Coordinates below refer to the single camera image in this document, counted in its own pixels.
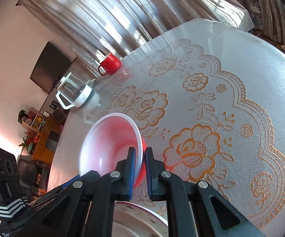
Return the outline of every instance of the curtain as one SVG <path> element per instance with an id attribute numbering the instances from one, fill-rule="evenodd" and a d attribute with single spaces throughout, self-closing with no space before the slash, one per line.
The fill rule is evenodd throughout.
<path id="1" fill-rule="evenodd" d="M 249 31 L 236 0 L 20 0 L 98 75 L 98 61 L 122 58 L 156 36 L 197 17 Z"/>
<path id="2" fill-rule="evenodd" d="M 280 0 L 259 0 L 264 34 L 285 44 L 285 6 Z"/>

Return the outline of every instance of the white handle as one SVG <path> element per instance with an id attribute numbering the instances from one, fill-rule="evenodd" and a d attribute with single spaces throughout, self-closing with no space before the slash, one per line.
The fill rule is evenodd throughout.
<path id="1" fill-rule="evenodd" d="M 68 110 L 68 109 L 74 107 L 74 104 L 70 104 L 70 105 L 66 106 L 66 105 L 63 103 L 63 101 L 61 100 L 61 98 L 60 98 L 59 95 L 60 95 L 60 92 L 57 92 L 56 98 L 57 98 L 57 100 L 59 101 L 60 105 L 61 105 L 65 110 Z"/>

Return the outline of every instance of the black television screen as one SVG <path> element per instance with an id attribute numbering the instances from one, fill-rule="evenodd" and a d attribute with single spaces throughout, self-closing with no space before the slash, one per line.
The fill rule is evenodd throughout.
<path id="1" fill-rule="evenodd" d="M 30 79 L 45 92 L 50 93 L 70 64 L 71 61 L 48 42 L 36 62 Z"/>

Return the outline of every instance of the wooden cabinet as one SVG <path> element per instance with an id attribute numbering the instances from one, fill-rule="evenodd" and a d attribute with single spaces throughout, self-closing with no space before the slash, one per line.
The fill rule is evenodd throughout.
<path id="1" fill-rule="evenodd" d="M 51 131 L 55 131 L 59 135 L 61 134 L 60 124 L 55 121 L 52 115 L 48 117 L 46 125 L 40 134 L 39 141 L 36 144 L 34 152 L 31 156 L 33 161 L 42 161 L 47 164 L 52 163 L 55 153 L 46 148 Z"/>

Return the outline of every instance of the silver rivet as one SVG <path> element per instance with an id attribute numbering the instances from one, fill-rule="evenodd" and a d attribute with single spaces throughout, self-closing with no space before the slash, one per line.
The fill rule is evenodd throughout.
<path id="1" fill-rule="evenodd" d="M 168 171 L 162 171 L 162 172 L 161 172 L 161 176 L 168 178 L 168 177 L 171 176 L 171 173 L 168 172 Z"/>
<path id="2" fill-rule="evenodd" d="M 82 182 L 81 181 L 75 181 L 73 184 L 72 184 L 72 186 L 74 187 L 74 188 L 80 188 L 81 186 L 82 186 Z"/>
<path id="3" fill-rule="evenodd" d="M 121 173 L 120 172 L 118 172 L 118 171 L 113 171 L 113 172 L 111 172 L 111 174 L 110 174 L 110 176 L 111 177 L 119 177 L 121 175 Z"/>
<path id="4" fill-rule="evenodd" d="M 203 188 L 203 189 L 205 189 L 205 188 L 208 187 L 208 183 L 206 183 L 205 181 L 200 181 L 200 182 L 198 183 L 198 186 L 201 187 L 201 188 Z"/>

